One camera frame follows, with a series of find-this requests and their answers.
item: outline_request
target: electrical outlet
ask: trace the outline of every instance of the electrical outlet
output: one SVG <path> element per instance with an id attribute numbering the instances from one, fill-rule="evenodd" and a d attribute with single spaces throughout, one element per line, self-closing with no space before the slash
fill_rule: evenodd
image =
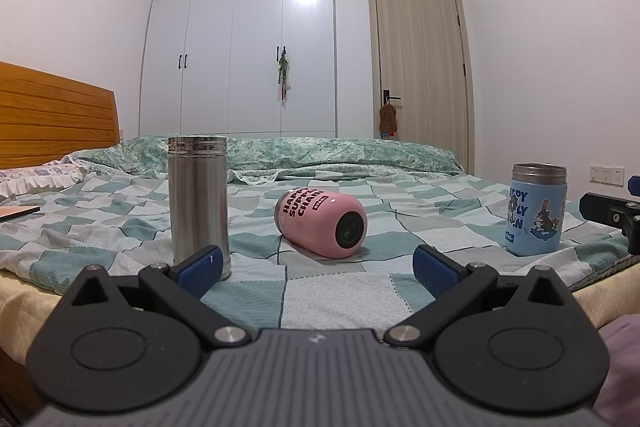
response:
<path id="1" fill-rule="evenodd" d="M 598 167 L 597 165 L 592 165 L 589 167 L 589 181 L 591 183 L 600 183 L 600 178 L 602 177 L 602 167 Z"/>
<path id="2" fill-rule="evenodd" d="M 625 186 L 625 169 L 622 167 L 601 167 L 591 165 L 589 167 L 589 181 L 591 183 L 603 183 L 605 185 Z"/>
<path id="3" fill-rule="evenodd" d="M 611 184 L 619 185 L 620 187 L 625 186 L 625 169 L 622 167 L 611 168 Z"/>
<path id="4" fill-rule="evenodd" d="M 610 185 L 611 180 L 612 180 L 611 169 L 609 167 L 604 167 L 602 169 L 602 181 L 600 183 Z"/>

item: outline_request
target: blue cup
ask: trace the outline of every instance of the blue cup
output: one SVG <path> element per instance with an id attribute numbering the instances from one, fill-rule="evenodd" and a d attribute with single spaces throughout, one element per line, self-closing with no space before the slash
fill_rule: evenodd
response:
<path id="1" fill-rule="evenodd" d="M 558 250 L 565 203 L 564 167 L 514 165 L 504 236 L 507 250 L 519 256 Z"/>

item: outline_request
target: pink can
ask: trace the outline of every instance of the pink can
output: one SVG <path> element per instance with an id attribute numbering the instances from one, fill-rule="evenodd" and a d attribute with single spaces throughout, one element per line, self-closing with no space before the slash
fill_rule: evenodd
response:
<path id="1" fill-rule="evenodd" d="M 350 256 L 367 233 L 367 213 L 356 198 L 315 187 L 285 192 L 274 217 L 284 237 L 329 259 Z"/>

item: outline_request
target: stainless steel thermos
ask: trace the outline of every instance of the stainless steel thermos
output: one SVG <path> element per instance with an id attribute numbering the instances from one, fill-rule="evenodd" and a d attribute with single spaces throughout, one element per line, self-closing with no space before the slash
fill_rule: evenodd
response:
<path id="1" fill-rule="evenodd" d="M 225 264 L 220 280 L 231 275 L 226 220 L 226 138 L 169 138 L 169 206 L 174 264 L 217 245 Z"/>
<path id="2" fill-rule="evenodd" d="M 507 206 L 507 250 L 520 256 L 558 250 L 565 201 L 564 167 L 514 165 Z"/>

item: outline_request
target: green floral comforter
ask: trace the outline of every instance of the green floral comforter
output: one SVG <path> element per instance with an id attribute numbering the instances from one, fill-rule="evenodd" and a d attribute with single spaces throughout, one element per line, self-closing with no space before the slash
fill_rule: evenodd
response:
<path id="1" fill-rule="evenodd" d="M 66 159 L 101 174 L 127 172 L 157 177 L 167 172 L 167 136 L 142 136 L 107 149 L 78 151 Z M 398 172 L 462 174 L 455 153 L 430 145 L 377 139 L 227 139 L 229 181 L 248 184 L 341 172 L 362 178 Z"/>

